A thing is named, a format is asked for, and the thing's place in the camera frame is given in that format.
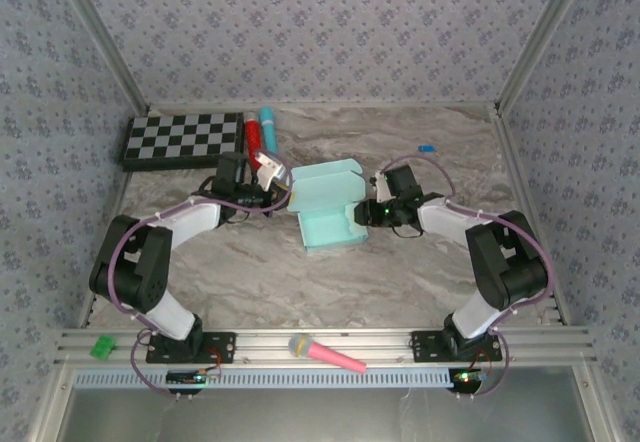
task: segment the microphone head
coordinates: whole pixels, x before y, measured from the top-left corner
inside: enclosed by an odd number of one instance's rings
[[[289,352],[295,357],[306,357],[313,344],[313,339],[305,334],[295,334],[289,339]]]

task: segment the red object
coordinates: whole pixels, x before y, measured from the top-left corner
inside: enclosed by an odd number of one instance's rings
[[[249,148],[249,163],[254,171],[260,168],[260,162],[256,160],[256,151],[262,147],[260,137],[260,124],[256,120],[256,117],[252,114],[247,118],[248,120],[244,124],[244,130],[247,134],[247,145]]]
[[[331,350],[324,345],[317,344],[316,342],[311,343],[311,347],[309,347],[309,353],[307,357],[316,360],[322,360],[323,362],[327,362],[328,364],[337,365],[338,367],[343,367],[345,369],[353,370],[358,372],[359,374],[364,374],[367,371],[367,364],[364,362],[360,362],[359,360],[352,359],[351,357],[347,357],[346,355],[342,355],[335,350]]]

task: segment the pink handle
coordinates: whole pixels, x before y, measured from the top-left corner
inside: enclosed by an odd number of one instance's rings
[[[308,357],[316,360],[322,360],[328,364],[337,365],[344,369],[353,370],[359,374],[364,374],[367,371],[367,364],[360,362],[359,360],[352,359],[346,355],[339,354],[335,350],[331,350],[324,345],[316,344],[313,342],[309,348]]]

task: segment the open teal box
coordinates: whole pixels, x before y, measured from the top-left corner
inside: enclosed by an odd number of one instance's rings
[[[366,196],[362,167],[353,159],[293,169],[289,212],[297,212],[308,251],[360,244],[367,228],[356,224],[353,211]]]

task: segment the black mounting plate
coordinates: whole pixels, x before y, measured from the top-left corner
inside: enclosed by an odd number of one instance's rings
[[[476,355],[478,356],[478,362],[488,362],[482,351],[489,354],[492,362],[502,360],[500,341],[495,335],[487,335],[473,344],[468,350],[458,353],[456,357],[449,351],[441,330],[417,330],[411,332],[410,346],[413,349],[413,361],[416,363],[473,362],[476,359]]]
[[[203,332],[200,351],[193,359],[185,360],[184,352],[174,352],[168,344],[156,343],[158,336],[152,336],[147,349],[146,361],[148,364],[211,365],[216,363],[216,356],[206,348],[212,347],[220,354],[221,364],[231,364],[236,351],[236,337],[235,332]]]

